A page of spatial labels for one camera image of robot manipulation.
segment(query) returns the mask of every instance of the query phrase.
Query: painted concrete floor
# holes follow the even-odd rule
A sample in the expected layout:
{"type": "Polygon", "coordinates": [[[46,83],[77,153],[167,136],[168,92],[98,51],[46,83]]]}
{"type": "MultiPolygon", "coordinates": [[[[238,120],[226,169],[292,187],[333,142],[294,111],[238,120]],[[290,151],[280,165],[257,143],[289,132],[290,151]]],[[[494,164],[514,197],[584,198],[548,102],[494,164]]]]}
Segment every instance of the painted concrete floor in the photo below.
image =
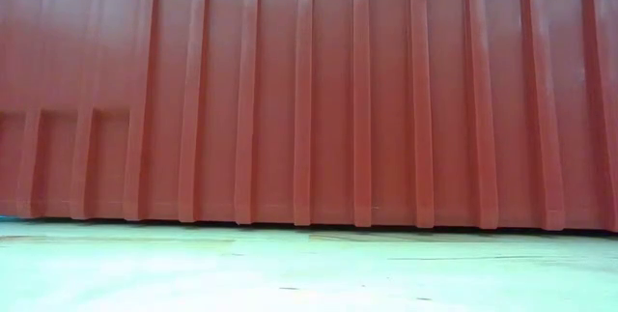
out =
{"type": "Polygon", "coordinates": [[[617,311],[618,238],[0,219],[0,311],[617,311]]]}

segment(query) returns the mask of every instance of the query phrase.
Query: red painted steel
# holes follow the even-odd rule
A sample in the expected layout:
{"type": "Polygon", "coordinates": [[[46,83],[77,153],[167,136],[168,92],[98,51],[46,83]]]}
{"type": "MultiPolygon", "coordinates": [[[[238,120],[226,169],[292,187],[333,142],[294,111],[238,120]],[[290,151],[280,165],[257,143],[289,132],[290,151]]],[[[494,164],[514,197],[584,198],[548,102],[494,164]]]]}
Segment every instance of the red painted steel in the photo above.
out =
{"type": "Polygon", "coordinates": [[[0,0],[0,214],[618,232],[618,0],[0,0]]]}

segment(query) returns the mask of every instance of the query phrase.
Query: red shipping container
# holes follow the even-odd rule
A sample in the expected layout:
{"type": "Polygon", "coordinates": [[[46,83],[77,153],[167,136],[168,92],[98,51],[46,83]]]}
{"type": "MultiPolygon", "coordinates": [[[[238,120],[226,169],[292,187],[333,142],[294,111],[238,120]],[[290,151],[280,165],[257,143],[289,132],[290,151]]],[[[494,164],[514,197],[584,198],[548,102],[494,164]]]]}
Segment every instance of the red shipping container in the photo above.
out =
{"type": "Polygon", "coordinates": [[[0,0],[0,214],[618,231],[618,0],[0,0]]]}

